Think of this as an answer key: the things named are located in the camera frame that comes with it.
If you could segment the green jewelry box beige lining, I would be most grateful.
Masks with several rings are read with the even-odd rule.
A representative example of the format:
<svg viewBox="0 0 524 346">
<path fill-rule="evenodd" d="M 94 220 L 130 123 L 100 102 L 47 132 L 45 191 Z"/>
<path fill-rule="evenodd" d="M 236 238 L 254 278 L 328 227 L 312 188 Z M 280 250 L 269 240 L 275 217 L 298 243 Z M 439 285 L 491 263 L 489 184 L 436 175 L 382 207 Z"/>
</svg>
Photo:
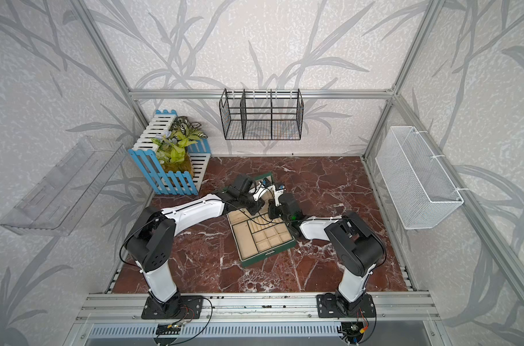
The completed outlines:
<svg viewBox="0 0 524 346">
<path fill-rule="evenodd" d="M 274 183 L 274 176 L 269 172 L 256 177 L 256 184 L 265 177 Z M 274 200 L 272 192 L 269 190 L 262 198 L 266 203 L 255 216 L 250 215 L 246 209 L 234 210 L 227 215 L 240 263 L 244 268 L 297 244 L 282 219 L 270 220 L 268 217 L 269 201 Z"/>
</svg>

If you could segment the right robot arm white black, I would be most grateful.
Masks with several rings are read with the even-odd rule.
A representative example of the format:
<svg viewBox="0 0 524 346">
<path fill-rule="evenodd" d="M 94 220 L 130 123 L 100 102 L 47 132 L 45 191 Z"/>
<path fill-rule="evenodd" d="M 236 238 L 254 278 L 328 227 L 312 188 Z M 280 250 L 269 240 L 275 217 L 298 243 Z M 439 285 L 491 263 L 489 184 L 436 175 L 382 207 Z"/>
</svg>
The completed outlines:
<svg viewBox="0 0 524 346">
<path fill-rule="evenodd" d="M 304 214 L 291 193 L 269 201 L 270 219 L 280 218 L 297 239 L 330 242 L 344 266 L 336 301 L 351 310 L 366 293 L 373 270 L 387 257 L 382 239 L 354 211 L 323 218 Z"/>
</svg>

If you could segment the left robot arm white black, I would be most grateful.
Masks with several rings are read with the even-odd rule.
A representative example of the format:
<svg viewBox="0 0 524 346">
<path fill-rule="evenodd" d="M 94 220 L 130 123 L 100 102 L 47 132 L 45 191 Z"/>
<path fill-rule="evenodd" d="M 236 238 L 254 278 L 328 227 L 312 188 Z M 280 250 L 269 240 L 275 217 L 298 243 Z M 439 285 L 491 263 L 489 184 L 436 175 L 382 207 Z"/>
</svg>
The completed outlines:
<svg viewBox="0 0 524 346">
<path fill-rule="evenodd" d="M 176 235 L 231 211 L 246 209 L 255 216 L 264 205 L 263 194 L 270 192 L 272 185 L 266 178 L 257 183 L 241 174 L 228 187 L 190 203 L 173 208 L 145 208 L 122 247 L 132 257 L 149 286 L 148 301 L 164 312 L 181 307 L 180 294 L 168 265 Z"/>
</svg>

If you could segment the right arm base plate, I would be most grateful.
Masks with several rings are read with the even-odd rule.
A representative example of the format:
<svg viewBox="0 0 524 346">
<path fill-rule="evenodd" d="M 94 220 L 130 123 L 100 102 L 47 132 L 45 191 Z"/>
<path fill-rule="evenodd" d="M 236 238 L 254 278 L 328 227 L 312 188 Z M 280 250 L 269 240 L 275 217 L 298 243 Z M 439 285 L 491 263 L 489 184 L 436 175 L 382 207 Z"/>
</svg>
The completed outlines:
<svg viewBox="0 0 524 346">
<path fill-rule="evenodd" d="M 347 301 L 339 292 L 319 294 L 316 296 L 318 316 L 320 318 L 354 318 L 376 317 L 373 297 L 363 293 L 353 302 Z"/>
</svg>

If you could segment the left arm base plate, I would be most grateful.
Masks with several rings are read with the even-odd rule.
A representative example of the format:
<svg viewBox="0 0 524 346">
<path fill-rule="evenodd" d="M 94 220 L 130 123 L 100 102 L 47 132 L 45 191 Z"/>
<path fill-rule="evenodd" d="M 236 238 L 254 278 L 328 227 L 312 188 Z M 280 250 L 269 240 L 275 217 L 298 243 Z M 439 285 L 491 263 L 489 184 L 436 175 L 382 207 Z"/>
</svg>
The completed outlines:
<svg viewBox="0 0 524 346">
<path fill-rule="evenodd" d="M 201 315 L 202 302 L 202 296 L 182 296 L 179 292 L 165 303 L 149 295 L 141 318 L 143 320 L 198 319 Z"/>
</svg>

